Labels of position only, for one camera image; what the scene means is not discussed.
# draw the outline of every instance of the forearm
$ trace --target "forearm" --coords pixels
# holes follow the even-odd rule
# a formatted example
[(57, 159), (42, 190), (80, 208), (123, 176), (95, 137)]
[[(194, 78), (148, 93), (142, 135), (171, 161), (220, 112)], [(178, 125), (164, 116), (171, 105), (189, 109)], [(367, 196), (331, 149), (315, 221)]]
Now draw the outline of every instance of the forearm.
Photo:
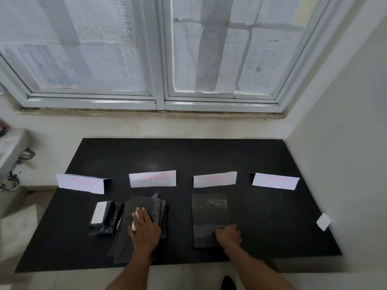
[(133, 252), (132, 259), (106, 290), (146, 290), (150, 257)]
[(246, 290), (296, 290), (283, 276), (249, 256), (240, 246), (225, 248)]

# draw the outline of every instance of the table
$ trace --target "table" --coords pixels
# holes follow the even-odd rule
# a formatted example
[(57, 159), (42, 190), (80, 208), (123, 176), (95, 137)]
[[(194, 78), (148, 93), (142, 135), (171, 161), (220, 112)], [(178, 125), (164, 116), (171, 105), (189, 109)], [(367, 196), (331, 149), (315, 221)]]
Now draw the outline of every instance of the table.
[[(177, 171), (176, 187), (131, 188), (129, 173)], [(235, 185), (193, 188), (193, 176), (237, 171)], [(255, 172), (300, 177), (296, 189), (252, 186)], [(321, 212), (283, 140), (83, 139), (66, 173), (111, 178), (104, 195), (58, 188), (16, 272), (124, 266), (107, 257), (112, 237), (89, 236), (97, 202), (131, 196), (170, 204), (168, 237), (154, 264), (226, 261), (222, 249), (194, 249), (191, 195), (225, 193), (242, 248), (257, 259), (341, 255)]]

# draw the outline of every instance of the person's right arm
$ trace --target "person's right arm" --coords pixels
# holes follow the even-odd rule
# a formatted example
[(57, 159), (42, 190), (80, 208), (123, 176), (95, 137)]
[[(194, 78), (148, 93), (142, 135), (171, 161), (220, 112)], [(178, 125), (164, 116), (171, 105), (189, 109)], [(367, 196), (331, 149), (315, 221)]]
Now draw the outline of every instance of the person's right arm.
[(218, 243), (238, 272), (246, 290), (296, 290), (282, 275), (249, 256), (239, 246), (242, 239), (236, 225), (218, 229), (215, 233)]

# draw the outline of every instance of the window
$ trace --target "window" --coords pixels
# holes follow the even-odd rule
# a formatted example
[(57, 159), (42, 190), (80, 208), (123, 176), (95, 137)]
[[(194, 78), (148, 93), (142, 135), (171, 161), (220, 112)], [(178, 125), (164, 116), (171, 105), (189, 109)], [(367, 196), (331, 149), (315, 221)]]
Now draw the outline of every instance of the window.
[(23, 107), (280, 113), (353, 2), (2, 0), (0, 83)]

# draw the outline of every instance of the white window frame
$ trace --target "white window frame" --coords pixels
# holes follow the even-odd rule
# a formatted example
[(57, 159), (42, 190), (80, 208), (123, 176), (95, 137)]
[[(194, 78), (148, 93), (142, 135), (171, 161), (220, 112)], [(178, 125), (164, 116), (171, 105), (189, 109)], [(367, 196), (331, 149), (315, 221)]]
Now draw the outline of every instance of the white window frame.
[(131, 0), (140, 55), (146, 69), (146, 93), (129, 92), (130, 95), (90, 93), (77, 94), (76, 97), (70, 93), (31, 93), (1, 56), (0, 83), (22, 107), (283, 113), (315, 62), (331, 43), (334, 34), (356, 0), (320, 0), (315, 14), (317, 16), (320, 9), (323, 13), (321, 15), (320, 12), (321, 17), (305, 47), (300, 50), (301, 53), (278, 96), (275, 99), (272, 97), (262, 100), (168, 95), (168, 82), (173, 77), (170, 73), (173, 68), (170, 67), (172, 60), (167, 59), (170, 56), (167, 51), (173, 48), (168, 47), (171, 44), (171, 40), (168, 41), (168, 39), (171, 39), (172, 35), (168, 34), (169, 21), (165, 18), (168, 16), (166, 13), (171, 10), (171, 2), (167, 3), (169, 7), (166, 8), (165, 1)]
[(173, 87), (172, 0), (162, 0), (165, 32), (164, 63), (167, 65), (165, 109), (204, 112), (282, 113), (307, 77), (314, 63), (329, 45), (355, 0), (320, 0), (306, 27), (279, 87), (273, 95), (211, 92), (176, 92)]
[(65, 109), (124, 109), (163, 110), (164, 91), (158, 18), (155, 0), (128, 0), (132, 4), (133, 19), (146, 91), (110, 91), (106, 94), (79, 94), (74, 90), (59, 93), (31, 92), (15, 71), (0, 55), (0, 83), (22, 107)]

